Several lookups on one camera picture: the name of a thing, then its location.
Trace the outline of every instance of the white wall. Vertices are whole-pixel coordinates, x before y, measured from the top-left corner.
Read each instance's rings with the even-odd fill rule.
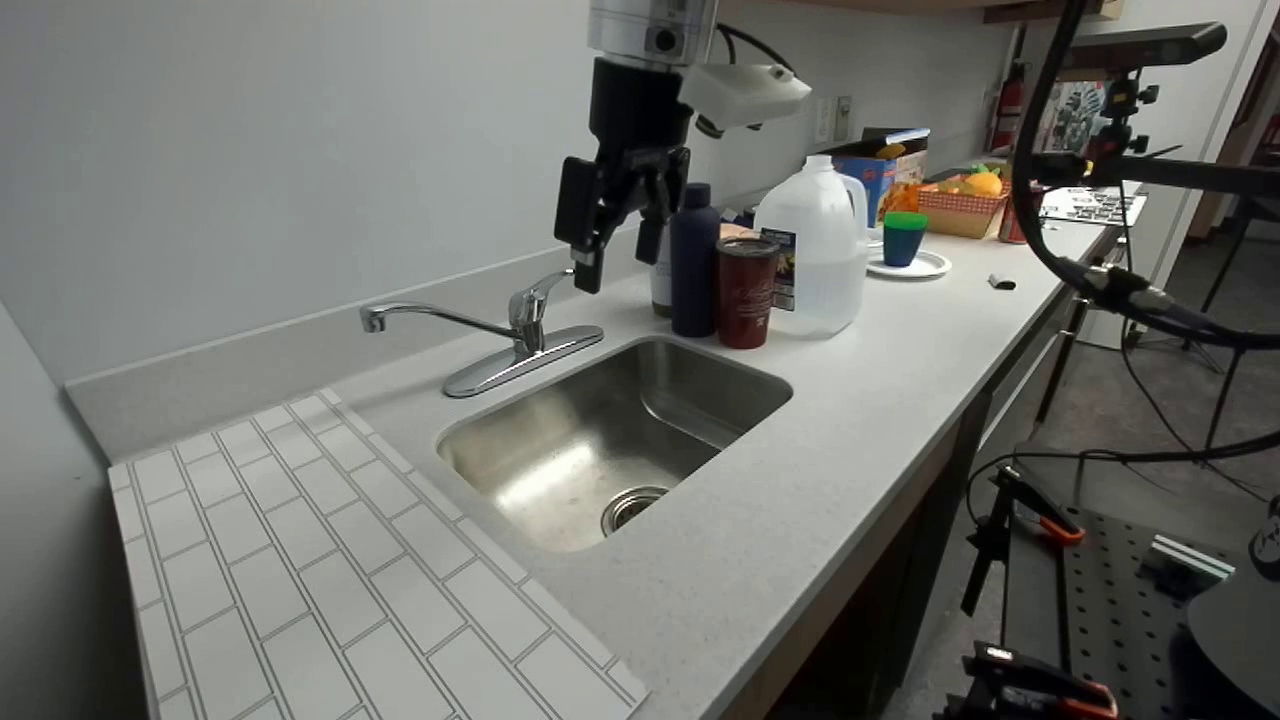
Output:
[[[732,0],[854,124],[976,147],[1006,28]],[[0,299],[57,380],[550,250],[588,0],[0,3]],[[767,187],[809,118],[701,143]]]
[[[127,716],[131,621],[102,480],[0,303],[0,710]]]

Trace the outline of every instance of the sink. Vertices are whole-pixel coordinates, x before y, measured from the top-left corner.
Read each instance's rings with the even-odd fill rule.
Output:
[[[580,551],[791,399],[791,385],[671,342],[445,431],[441,455],[531,544]]]

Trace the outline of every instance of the plastic jug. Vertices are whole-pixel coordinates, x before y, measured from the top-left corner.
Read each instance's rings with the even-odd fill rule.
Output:
[[[866,192],[840,175],[833,156],[809,156],[756,207],[759,236],[783,250],[771,329],[789,336],[840,336],[865,298]]]

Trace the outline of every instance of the green lid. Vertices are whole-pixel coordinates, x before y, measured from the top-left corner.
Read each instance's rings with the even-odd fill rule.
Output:
[[[929,234],[929,216],[923,212],[884,212],[884,230]]]

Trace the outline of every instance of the white tile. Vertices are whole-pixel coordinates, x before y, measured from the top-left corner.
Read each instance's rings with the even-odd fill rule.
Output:
[[[548,625],[484,566],[469,566],[447,589],[508,655],[527,653],[527,646],[548,631]]]
[[[473,561],[473,550],[425,505],[396,517],[396,531],[436,575],[447,575]]]
[[[131,484],[127,469],[125,469],[125,464],[110,464],[110,469],[108,469],[108,484],[110,484],[110,494],[127,489],[127,484]]]
[[[559,631],[566,631],[572,646],[584,647],[596,663],[606,663],[606,661],[610,661],[610,653],[599,646],[599,636],[596,636],[588,625],[580,625],[541,579],[527,579],[527,583],[525,583],[525,597],[527,597],[534,608],[542,608],[542,614],[550,615],[550,625],[557,625]]]
[[[131,489],[117,489],[117,523],[118,523],[118,540],[137,540],[144,531],[141,517],[137,517],[137,495]]]
[[[388,464],[365,464],[352,472],[352,484],[385,512],[398,517],[404,507],[415,505],[410,489],[388,472]]]
[[[406,484],[415,484],[441,517],[461,522],[464,512],[421,472],[406,478]]]
[[[390,566],[396,556],[404,556],[396,537],[373,517],[368,505],[349,505],[334,517],[326,517],[326,523],[352,550],[352,556],[365,573],[376,573],[376,569]]]
[[[319,449],[310,446],[310,436],[300,425],[285,425],[267,440],[285,455],[289,469],[302,469],[319,455]]]
[[[325,455],[294,469],[294,480],[325,517],[355,502],[352,484]]]
[[[267,550],[267,531],[264,523],[250,517],[246,502],[235,495],[235,502],[223,502],[206,512],[206,523],[210,523],[210,537],[223,551],[223,561],[239,561],[239,556],[250,556],[259,550]]]
[[[368,446],[373,446],[385,461],[390,461],[396,472],[410,472],[410,464],[406,464],[388,440],[368,436]]]
[[[267,655],[290,716],[343,716],[355,710],[355,693],[315,621],[289,625],[267,639]]]
[[[197,720],[191,696],[188,693],[164,696],[160,720]]]
[[[306,614],[275,550],[246,556],[232,575],[259,636]]]
[[[385,594],[385,600],[425,653],[430,653],[447,631],[464,625],[410,561],[388,566],[373,575],[373,583]]]
[[[634,703],[646,696],[643,679],[626,663],[610,663],[606,675],[630,693]]]
[[[385,621],[385,614],[376,608],[376,600],[338,551],[310,566],[302,573],[302,583],[310,589],[325,625],[338,646],[352,646],[358,631]]]
[[[137,489],[144,489],[146,505],[182,489],[182,478],[174,472],[168,454],[137,461],[131,472],[137,472]]]
[[[352,646],[349,661],[385,720],[450,712],[390,625]]]
[[[188,472],[191,472],[191,489],[197,489],[205,507],[210,507],[210,505],[221,505],[226,495],[239,495],[239,484],[235,484],[235,478],[232,478],[223,455],[199,455],[197,464],[188,464]]]
[[[206,544],[164,561],[168,594],[182,629],[232,608],[223,573],[216,569]]]
[[[332,551],[326,531],[302,502],[275,507],[270,528],[294,569],[306,569],[310,561]]]
[[[156,566],[151,566],[151,550],[146,540],[131,540],[125,544],[127,556],[127,589],[131,589],[131,604],[156,604],[160,600],[160,583],[156,583]]]
[[[151,675],[156,696],[182,688],[182,663],[174,655],[164,604],[137,614],[137,621],[144,631],[144,655],[146,655],[146,675]]]
[[[430,663],[473,720],[548,716],[473,631],[447,639]]]
[[[454,523],[508,579],[525,579],[525,566],[517,566],[484,528],[473,522]]]
[[[210,436],[205,431],[205,436],[178,440],[174,454],[191,464],[191,461],[199,461],[199,455],[210,455],[216,446],[210,446]]]
[[[259,703],[259,710],[250,710],[250,712],[239,716],[239,720],[278,720],[278,710],[275,710],[275,703]]]
[[[278,507],[278,505],[294,502],[294,489],[289,484],[285,469],[270,455],[246,464],[245,484],[259,507]]]
[[[519,661],[519,672],[564,720],[622,720],[630,710],[557,636]]]
[[[267,701],[264,667],[235,614],[223,614],[188,636],[191,672],[206,720],[232,720]]]
[[[332,455],[343,472],[352,472],[352,469],[358,469],[358,464],[373,461],[368,446],[365,446],[355,431],[349,431],[349,427],[325,431],[319,446],[326,449],[326,455]]]
[[[250,420],[254,420],[254,427],[270,431],[270,427],[289,425],[289,414],[285,408],[264,408]]]
[[[160,556],[173,556],[173,551],[199,544],[205,528],[199,528],[191,495],[178,494],[178,495],[151,505],[151,531],[156,531]]]

